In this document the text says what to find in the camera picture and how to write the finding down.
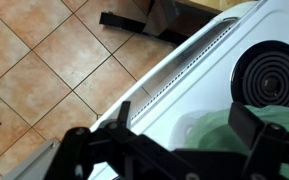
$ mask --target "black metal frame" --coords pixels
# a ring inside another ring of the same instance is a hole
[[[45,179],[87,179],[93,165],[107,162],[121,179],[286,179],[281,163],[289,163],[289,133],[278,124],[265,124],[242,104],[233,103],[229,124],[250,148],[233,152],[189,149],[168,151],[145,135],[127,129],[130,103],[122,104],[117,121],[106,121],[91,133],[69,130]]]
[[[132,19],[120,17],[112,13],[102,12],[100,18],[100,24],[111,26],[117,29],[123,29],[126,31],[131,31],[134,33],[151,36],[163,41],[168,41],[177,45],[182,44],[188,39],[187,36],[172,32],[169,30],[163,31],[159,36],[153,36],[148,33],[143,32],[146,24]]]

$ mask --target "white enamel surface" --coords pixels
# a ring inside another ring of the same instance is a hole
[[[289,44],[289,0],[262,0],[247,12],[217,44],[215,50],[204,55],[200,62],[181,78],[171,90],[152,103],[132,121],[132,131],[146,134],[160,145],[172,150],[182,144],[183,132],[193,124],[194,117],[207,112],[229,108],[232,103],[231,74],[240,56],[251,46],[266,40],[277,40]],[[152,77],[173,57],[180,54],[192,42],[201,37],[219,19],[215,18],[188,41],[155,66],[119,99],[101,119],[91,127],[94,131],[100,122],[108,119],[122,101],[133,94],[145,81]],[[90,179],[112,179],[115,173],[105,164],[95,166]]]
[[[223,19],[230,18],[230,17],[236,17],[236,18],[241,18],[243,17],[250,9],[252,9],[258,2],[257,1],[249,1],[249,2],[244,2],[241,4],[238,4],[218,16],[214,18],[215,21],[222,21]]]

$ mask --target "white stove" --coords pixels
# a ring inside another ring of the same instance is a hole
[[[150,90],[151,99],[136,99],[161,72],[168,76]],[[289,106],[289,0],[247,2],[215,17],[152,68],[91,130],[115,118],[125,100],[133,100],[131,130],[169,150],[183,145],[198,117],[228,109],[233,101]],[[114,177],[103,163],[90,179]]]

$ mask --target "black metal bar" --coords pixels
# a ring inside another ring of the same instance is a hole
[[[210,180],[240,179],[241,174],[237,172],[242,172],[247,159],[235,152],[176,149],[174,153],[202,171]]]
[[[130,107],[131,107],[131,102],[130,101],[124,101],[122,103],[120,112],[118,114],[118,118],[117,118],[117,122],[119,122],[121,125],[124,125],[126,127],[127,123],[128,123],[128,113],[130,111]]]
[[[130,153],[131,157],[136,157],[138,160],[136,169],[143,167],[141,171],[147,170],[146,173],[141,173],[142,177],[145,177],[145,174],[147,175],[150,173],[153,173],[155,176],[161,177],[162,179],[174,180],[185,179],[186,175],[189,173],[198,174],[201,179],[203,179],[202,177],[205,177],[203,176],[203,172],[199,171],[197,173],[197,170],[189,163],[161,147],[148,137],[144,135],[136,136],[127,128],[119,126],[116,123],[113,124],[114,123],[111,123],[106,126],[106,132],[123,146],[124,152],[132,152]]]
[[[153,5],[155,4],[155,0],[151,0],[150,1],[150,4],[148,6],[148,12],[147,14],[149,14],[151,11],[152,11],[152,8],[153,8]]]
[[[169,30],[164,30],[157,38],[177,45],[182,44],[188,39],[187,36]]]
[[[99,128],[89,135],[85,144],[84,159],[86,161],[101,163],[112,158],[117,147],[112,143],[112,138],[102,129]]]
[[[88,128],[67,131],[44,179],[88,179],[94,164],[91,161],[85,164],[83,160],[85,142],[89,135]]]
[[[101,13],[100,24],[112,26],[127,31],[142,33],[145,23],[134,21],[132,19],[116,16],[112,13]]]
[[[233,102],[228,123],[248,148],[251,148],[264,123],[243,104]]]
[[[283,161],[286,130],[275,124],[266,124],[259,133],[244,166],[243,177],[261,176],[278,179]]]

